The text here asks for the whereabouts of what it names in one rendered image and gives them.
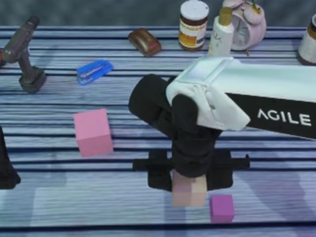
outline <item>blue object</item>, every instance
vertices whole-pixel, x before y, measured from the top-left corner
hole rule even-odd
[[[88,85],[104,74],[112,71],[113,66],[109,61],[98,60],[77,69],[77,81],[80,85]]]

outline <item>gray wall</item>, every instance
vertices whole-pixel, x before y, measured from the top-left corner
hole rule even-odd
[[[210,21],[222,0],[204,0]],[[177,26],[184,0],[0,0],[0,25],[21,25],[31,14],[41,25]],[[269,26],[307,26],[316,0],[257,0]]]

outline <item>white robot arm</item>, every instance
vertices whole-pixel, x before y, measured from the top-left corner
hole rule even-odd
[[[198,106],[198,125],[245,126],[316,139],[316,68],[244,64],[233,57],[195,60],[166,89]]]

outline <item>table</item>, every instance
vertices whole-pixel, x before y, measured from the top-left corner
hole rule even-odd
[[[0,28],[3,47],[16,28]],[[18,83],[18,65],[0,69],[0,125],[22,183],[0,191],[1,237],[311,237],[316,234],[316,143],[247,128],[224,132],[218,148],[251,157],[251,168],[234,174],[236,216],[210,224],[208,206],[173,207],[171,194],[147,187],[145,172],[132,172],[134,158],[170,141],[128,111],[135,84],[144,75],[179,74],[193,59],[176,27],[149,27],[163,51],[145,58],[128,42],[132,27],[42,27],[30,43],[31,63],[45,68],[47,82],[35,95]],[[269,28],[250,50],[233,52],[246,63],[297,65],[303,28]],[[87,86],[76,68],[97,59],[114,70]],[[73,114],[106,108],[115,152],[81,158]]]

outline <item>pink alarm clock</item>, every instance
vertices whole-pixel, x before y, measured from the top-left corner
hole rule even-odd
[[[267,22],[262,7],[257,4],[254,7],[245,0],[224,0],[224,6],[233,10],[232,24],[235,30],[232,50],[246,50],[264,38]]]

